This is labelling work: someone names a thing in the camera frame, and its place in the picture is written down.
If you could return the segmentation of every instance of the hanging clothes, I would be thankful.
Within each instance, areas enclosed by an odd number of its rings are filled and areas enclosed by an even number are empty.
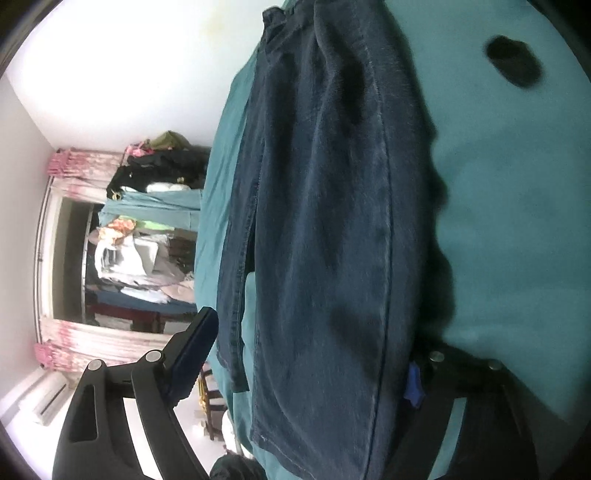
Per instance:
[[[119,200],[122,187],[145,192],[155,182],[188,185],[203,188],[207,159],[197,150],[158,150],[142,157],[128,157],[127,165],[120,166],[107,186],[107,197]]]
[[[202,190],[186,192],[123,193],[121,200],[107,200],[99,223],[107,225],[119,215],[197,231]]]

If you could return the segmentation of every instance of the white wall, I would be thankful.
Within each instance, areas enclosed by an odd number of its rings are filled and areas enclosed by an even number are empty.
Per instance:
[[[274,0],[63,0],[8,68],[54,147],[121,150],[172,129],[210,145]]]
[[[0,79],[0,399],[38,366],[33,354],[35,233],[52,148]]]

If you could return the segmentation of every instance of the wooden chair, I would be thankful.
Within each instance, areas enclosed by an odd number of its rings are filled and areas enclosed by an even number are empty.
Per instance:
[[[224,404],[224,405],[219,405],[219,404],[211,404],[211,400],[217,399],[217,398],[223,398],[222,394],[220,393],[219,390],[209,390],[207,387],[207,377],[211,377],[212,376],[212,371],[210,369],[208,370],[201,370],[199,372],[199,378],[197,379],[197,386],[199,388],[199,404],[201,405],[201,408],[203,410],[203,412],[206,415],[206,424],[205,424],[205,428],[207,429],[207,432],[209,434],[209,439],[210,440],[215,440],[215,437],[222,437],[222,431],[218,428],[215,428],[213,426],[213,422],[212,422],[212,412],[213,411],[219,411],[219,412],[225,412],[228,407]]]

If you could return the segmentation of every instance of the blue object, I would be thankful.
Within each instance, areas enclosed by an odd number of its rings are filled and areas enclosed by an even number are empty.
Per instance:
[[[99,212],[99,224],[105,226],[119,215],[124,215],[196,232],[202,196],[202,190],[123,192],[121,200],[109,199],[105,202]]]
[[[197,312],[197,306],[194,303],[170,299],[168,303],[154,303],[151,301],[136,299],[121,292],[106,290],[94,291],[99,303],[112,305],[113,307],[123,307],[125,309],[142,310],[144,312],[158,312],[167,315],[180,315],[182,313]]]
[[[416,362],[408,365],[407,387],[404,390],[406,398],[414,408],[420,408],[425,399],[425,391],[421,383],[421,369]]]

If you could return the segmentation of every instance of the jeans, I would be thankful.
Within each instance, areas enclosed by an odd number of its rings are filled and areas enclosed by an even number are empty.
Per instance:
[[[426,122],[378,0],[299,0],[265,30],[217,294],[217,356],[251,440],[291,473],[378,479],[405,386],[428,230]],[[254,385],[242,362],[256,270]]]

